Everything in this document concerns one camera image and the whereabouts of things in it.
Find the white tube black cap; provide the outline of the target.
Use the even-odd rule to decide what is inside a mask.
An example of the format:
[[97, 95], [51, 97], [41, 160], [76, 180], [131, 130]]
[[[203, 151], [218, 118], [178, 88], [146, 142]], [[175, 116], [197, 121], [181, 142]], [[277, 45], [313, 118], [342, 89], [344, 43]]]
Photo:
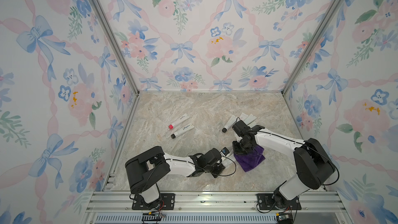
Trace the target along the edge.
[[236, 119], [237, 117], [235, 115], [232, 115], [227, 121], [227, 123], [224, 125], [224, 127], [222, 128], [222, 132], [226, 133], [228, 129], [231, 128], [234, 125], [234, 123], [236, 123]]

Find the white tube dark cap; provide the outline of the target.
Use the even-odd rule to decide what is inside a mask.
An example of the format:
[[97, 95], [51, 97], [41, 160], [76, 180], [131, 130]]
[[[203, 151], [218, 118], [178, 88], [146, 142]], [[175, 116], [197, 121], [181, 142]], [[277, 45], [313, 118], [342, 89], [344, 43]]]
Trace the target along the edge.
[[188, 131], [190, 131], [190, 130], [192, 130], [192, 129], [194, 129], [194, 128], [195, 128], [195, 126], [194, 126], [193, 124], [190, 123], [190, 124], [188, 124], [188, 125], [182, 127], [180, 130], [174, 132], [174, 133], [171, 135], [171, 138], [172, 138], [172, 139], [175, 139], [176, 137], [179, 137], [179, 136], [185, 134], [186, 132], [188, 132]]

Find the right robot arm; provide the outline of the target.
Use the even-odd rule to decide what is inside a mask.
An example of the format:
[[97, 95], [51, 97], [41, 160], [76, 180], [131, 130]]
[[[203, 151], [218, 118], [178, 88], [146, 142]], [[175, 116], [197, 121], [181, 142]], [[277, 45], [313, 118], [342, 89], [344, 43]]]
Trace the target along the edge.
[[316, 139], [289, 138], [255, 125], [249, 127], [242, 120], [233, 126], [237, 141], [233, 142], [235, 155], [248, 155], [256, 148], [269, 148], [282, 153], [295, 162], [296, 174], [275, 189], [272, 199], [282, 207], [310, 189], [319, 189], [338, 168], [330, 160]]

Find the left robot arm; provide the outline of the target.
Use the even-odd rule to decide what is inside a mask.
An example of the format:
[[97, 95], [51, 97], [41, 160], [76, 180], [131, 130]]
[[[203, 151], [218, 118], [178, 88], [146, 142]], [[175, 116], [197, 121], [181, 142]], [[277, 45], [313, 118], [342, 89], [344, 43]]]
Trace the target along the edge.
[[162, 200], [157, 183], [166, 175], [199, 177], [209, 173], [217, 178], [226, 168], [223, 162], [229, 153], [227, 148], [213, 148], [205, 154], [178, 157], [165, 153], [160, 146], [155, 146], [125, 163], [130, 193], [142, 199], [143, 205], [156, 206]]

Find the white tube pink cap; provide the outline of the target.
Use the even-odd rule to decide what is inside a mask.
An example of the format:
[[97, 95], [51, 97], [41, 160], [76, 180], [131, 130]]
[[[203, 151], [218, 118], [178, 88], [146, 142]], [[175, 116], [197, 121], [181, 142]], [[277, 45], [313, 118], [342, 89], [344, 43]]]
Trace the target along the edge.
[[173, 121], [169, 125], [169, 129], [170, 130], [174, 129], [176, 126], [178, 126], [179, 124], [183, 123], [184, 121], [186, 121], [189, 118], [190, 118], [190, 116], [188, 114], [182, 115], [181, 117], [177, 118], [175, 121]]
[[241, 113], [241, 115], [239, 116], [240, 120], [245, 121], [248, 118], [248, 115], [245, 113]]

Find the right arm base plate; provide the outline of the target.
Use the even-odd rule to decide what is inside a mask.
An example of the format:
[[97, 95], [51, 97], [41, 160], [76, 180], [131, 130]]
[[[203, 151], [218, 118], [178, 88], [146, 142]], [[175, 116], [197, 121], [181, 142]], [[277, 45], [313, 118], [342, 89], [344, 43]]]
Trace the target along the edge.
[[275, 196], [271, 193], [256, 194], [258, 209], [260, 211], [284, 211], [287, 208], [301, 210], [299, 196], [292, 200], [286, 200], [282, 196]]

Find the white toothpaste tube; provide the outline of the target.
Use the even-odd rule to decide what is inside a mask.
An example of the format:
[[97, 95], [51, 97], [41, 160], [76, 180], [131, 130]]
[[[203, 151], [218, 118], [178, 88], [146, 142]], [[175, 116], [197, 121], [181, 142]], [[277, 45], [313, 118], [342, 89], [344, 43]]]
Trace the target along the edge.
[[245, 120], [244, 123], [249, 125], [251, 124], [253, 121], [255, 121], [257, 119], [256, 116], [254, 116], [253, 114], [250, 114]]

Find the purple cloth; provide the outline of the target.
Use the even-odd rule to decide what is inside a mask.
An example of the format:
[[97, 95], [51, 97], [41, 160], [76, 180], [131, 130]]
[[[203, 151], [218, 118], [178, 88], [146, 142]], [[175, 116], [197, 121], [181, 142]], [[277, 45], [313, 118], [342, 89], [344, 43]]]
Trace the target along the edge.
[[235, 153], [234, 157], [241, 166], [241, 168], [244, 170], [244, 172], [249, 172], [254, 168], [256, 168], [258, 165], [260, 165], [265, 160], [263, 152], [264, 152], [263, 147], [256, 146], [252, 152], [245, 155], [240, 155]]

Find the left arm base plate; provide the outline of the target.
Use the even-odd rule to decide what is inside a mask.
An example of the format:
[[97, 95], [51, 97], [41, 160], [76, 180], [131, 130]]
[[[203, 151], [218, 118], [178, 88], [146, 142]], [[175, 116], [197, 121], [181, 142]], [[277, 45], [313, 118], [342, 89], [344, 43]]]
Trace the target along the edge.
[[160, 196], [151, 203], [147, 203], [143, 196], [135, 195], [132, 204], [132, 210], [146, 211], [146, 210], [173, 210], [175, 206], [175, 194], [160, 193]]

